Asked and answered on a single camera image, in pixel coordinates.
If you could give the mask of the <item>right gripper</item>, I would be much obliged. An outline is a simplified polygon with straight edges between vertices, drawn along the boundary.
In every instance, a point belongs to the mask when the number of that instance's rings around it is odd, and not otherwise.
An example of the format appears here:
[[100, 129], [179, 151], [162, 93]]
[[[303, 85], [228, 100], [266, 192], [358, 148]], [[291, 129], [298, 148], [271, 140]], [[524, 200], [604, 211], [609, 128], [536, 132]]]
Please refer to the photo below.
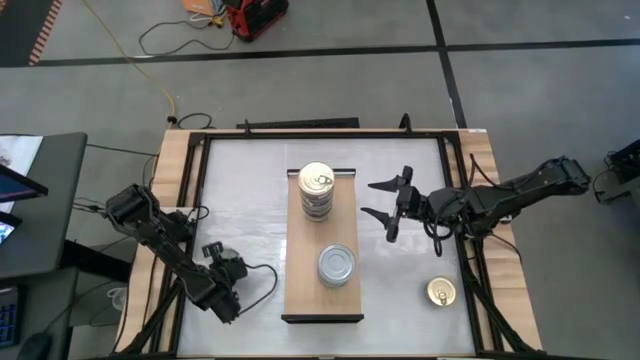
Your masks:
[[429, 210], [427, 209], [427, 197], [423, 196], [418, 189], [411, 184], [413, 169], [404, 166], [400, 175], [388, 181], [369, 183], [372, 189], [396, 193], [396, 201], [393, 215], [381, 212], [369, 207], [361, 207], [360, 210], [373, 216], [384, 227], [386, 240], [395, 243], [399, 233], [399, 223], [401, 218], [409, 218], [423, 224], [428, 236], [434, 235], [434, 229], [427, 224], [429, 220]]

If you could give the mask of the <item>grey lid tuna can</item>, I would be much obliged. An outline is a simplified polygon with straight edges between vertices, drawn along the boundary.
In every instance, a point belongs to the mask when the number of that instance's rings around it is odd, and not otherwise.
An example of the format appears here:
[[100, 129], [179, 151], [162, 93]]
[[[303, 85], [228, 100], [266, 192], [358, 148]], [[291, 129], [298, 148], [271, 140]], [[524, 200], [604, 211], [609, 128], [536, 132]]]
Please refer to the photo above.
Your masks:
[[305, 192], [301, 193], [303, 208], [310, 213], [324, 213], [332, 208], [333, 194], [313, 195]]

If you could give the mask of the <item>gold-top can stack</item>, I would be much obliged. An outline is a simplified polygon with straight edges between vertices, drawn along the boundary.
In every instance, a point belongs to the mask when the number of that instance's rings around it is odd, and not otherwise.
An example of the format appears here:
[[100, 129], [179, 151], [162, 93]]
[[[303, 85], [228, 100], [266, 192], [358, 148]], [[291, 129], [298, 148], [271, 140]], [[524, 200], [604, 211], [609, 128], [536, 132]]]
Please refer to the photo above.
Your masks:
[[311, 221], [322, 222], [329, 217], [332, 210], [332, 202], [312, 203], [302, 200], [302, 209], [304, 215]]

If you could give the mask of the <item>silver-lid can stack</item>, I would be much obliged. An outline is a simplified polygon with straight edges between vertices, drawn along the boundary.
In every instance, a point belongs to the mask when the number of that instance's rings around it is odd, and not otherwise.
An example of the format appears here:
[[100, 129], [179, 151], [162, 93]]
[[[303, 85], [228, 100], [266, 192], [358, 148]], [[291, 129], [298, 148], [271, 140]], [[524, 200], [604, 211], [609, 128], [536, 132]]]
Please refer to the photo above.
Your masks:
[[317, 273], [320, 281], [327, 287], [344, 286], [353, 277], [355, 270], [355, 255], [344, 245], [329, 245], [318, 256]]

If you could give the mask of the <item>black flat bar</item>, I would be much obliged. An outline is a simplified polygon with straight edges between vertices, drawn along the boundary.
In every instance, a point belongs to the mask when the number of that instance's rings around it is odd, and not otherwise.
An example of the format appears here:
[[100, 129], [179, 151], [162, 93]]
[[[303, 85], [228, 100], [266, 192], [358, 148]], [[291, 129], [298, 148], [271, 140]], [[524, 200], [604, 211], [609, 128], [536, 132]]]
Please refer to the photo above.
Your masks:
[[359, 128], [358, 117], [307, 119], [274, 122], [250, 122], [246, 119], [237, 129], [309, 129], [309, 128]]

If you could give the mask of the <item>clear plastic cup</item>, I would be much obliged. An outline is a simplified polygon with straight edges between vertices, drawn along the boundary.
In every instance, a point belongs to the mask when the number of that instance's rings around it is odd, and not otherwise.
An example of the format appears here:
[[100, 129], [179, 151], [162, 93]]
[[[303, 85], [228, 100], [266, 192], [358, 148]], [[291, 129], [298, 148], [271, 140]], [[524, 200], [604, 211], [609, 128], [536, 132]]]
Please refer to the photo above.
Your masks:
[[128, 289], [126, 287], [116, 287], [107, 291], [107, 297], [110, 299], [114, 309], [122, 312], [127, 301]]

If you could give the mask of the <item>grey side desk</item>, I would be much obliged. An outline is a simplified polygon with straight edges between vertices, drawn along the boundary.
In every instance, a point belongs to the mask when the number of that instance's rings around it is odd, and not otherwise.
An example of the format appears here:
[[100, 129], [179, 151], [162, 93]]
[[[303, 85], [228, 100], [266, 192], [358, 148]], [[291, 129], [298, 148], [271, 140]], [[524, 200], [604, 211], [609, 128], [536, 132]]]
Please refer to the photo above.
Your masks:
[[132, 264], [66, 238], [88, 136], [46, 136], [28, 177], [48, 188], [45, 197], [17, 202], [12, 213], [22, 220], [0, 245], [0, 279], [75, 268], [117, 282], [129, 279]]

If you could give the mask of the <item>black computer mouse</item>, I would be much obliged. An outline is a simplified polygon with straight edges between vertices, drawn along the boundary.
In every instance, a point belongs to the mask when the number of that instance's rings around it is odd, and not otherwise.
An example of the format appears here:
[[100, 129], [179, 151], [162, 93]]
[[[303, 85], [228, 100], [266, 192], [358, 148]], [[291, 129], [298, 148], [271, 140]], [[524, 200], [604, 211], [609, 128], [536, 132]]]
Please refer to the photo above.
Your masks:
[[35, 333], [21, 346], [16, 360], [47, 360], [51, 344], [52, 337], [48, 333]]

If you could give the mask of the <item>red and black box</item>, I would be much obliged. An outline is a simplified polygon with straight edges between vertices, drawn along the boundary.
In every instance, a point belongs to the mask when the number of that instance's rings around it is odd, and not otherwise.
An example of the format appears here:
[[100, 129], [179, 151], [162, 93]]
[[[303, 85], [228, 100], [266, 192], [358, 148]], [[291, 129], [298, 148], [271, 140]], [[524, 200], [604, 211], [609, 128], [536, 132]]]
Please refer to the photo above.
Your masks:
[[232, 33], [244, 42], [252, 42], [283, 17], [289, 0], [222, 0]]

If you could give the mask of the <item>small black tablet screen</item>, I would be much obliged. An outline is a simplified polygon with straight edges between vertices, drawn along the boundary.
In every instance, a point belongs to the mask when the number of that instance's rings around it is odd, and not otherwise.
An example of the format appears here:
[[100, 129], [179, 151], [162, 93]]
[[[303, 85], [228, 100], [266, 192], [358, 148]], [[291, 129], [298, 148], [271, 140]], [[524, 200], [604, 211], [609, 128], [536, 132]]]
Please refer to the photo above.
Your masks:
[[19, 217], [0, 211], [0, 244], [4, 243], [21, 223]]

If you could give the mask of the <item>black keyboard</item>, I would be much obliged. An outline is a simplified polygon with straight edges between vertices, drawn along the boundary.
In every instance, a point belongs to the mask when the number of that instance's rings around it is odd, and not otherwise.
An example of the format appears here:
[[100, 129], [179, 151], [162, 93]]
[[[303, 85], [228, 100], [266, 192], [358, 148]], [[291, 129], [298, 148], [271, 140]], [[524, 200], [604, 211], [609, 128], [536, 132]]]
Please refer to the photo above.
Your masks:
[[19, 343], [22, 300], [19, 285], [0, 288], [0, 349]]

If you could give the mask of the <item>black floor device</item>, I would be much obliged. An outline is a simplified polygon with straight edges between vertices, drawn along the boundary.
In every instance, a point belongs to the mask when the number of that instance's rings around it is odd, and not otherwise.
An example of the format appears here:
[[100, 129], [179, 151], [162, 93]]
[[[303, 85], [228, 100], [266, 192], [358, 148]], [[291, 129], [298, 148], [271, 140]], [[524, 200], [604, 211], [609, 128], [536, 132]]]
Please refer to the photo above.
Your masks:
[[[597, 175], [592, 183], [596, 201], [610, 203], [622, 197], [629, 197], [640, 208], [640, 139], [620, 150], [609, 152], [604, 162], [606, 169]], [[597, 190], [596, 182], [605, 174], [613, 174], [616, 182]]]

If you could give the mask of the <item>white paper sheet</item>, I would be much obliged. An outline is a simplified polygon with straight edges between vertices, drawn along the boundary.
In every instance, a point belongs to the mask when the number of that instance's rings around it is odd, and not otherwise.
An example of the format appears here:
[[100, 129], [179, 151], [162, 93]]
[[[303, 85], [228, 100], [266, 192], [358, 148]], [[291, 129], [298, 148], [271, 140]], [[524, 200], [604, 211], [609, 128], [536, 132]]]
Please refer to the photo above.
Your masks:
[[[40, 136], [0, 135], [0, 164], [27, 177], [42, 140]], [[15, 202], [0, 203], [0, 211], [10, 213]]]

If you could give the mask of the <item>black mat with orange stripes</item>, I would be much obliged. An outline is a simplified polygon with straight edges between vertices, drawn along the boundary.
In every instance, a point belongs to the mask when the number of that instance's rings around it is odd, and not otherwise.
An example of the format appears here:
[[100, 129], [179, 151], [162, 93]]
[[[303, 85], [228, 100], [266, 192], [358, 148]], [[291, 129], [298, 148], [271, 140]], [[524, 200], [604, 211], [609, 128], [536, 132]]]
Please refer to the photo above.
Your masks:
[[0, 67], [39, 62], [62, 0], [0, 0]]

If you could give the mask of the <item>black metal table frame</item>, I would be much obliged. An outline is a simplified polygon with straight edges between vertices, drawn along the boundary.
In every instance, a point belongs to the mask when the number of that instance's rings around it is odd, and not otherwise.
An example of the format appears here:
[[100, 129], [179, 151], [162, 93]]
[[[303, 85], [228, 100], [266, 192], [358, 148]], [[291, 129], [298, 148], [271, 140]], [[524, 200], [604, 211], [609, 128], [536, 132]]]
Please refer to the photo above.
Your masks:
[[[490, 140], [483, 129], [413, 129], [411, 135], [406, 135], [400, 128], [252, 129], [251, 135], [245, 136], [244, 129], [181, 130], [172, 126], [164, 134], [159, 157], [150, 174], [154, 195], [161, 204], [167, 206], [198, 201], [205, 178], [204, 147], [207, 138], [264, 140], [269, 136], [301, 140], [384, 137], [408, 140], [440, 136], [445, 146], [443, 162], [446, 171], [460, 176], [467, 163], [466, 156], [475, 154], [488, 172], [497, 172]], [[490, 256], [486, 256], [482, 247], [476, 243], [461, 244], [459, 247], [473, 257], [471, 268], [474, 274], [512, 330], [528, 345], [539, 346], [541, 342], [524, 273], [515, 255], [498, 244], [491, 245]], [[154, 260], [151, 251], [143, 247], [137, 248], [129, 282], [128, 308], [121, 316], [116, 350], [124, 350], [142, 331], [168, 290], [169, 278], [169, 271]]]

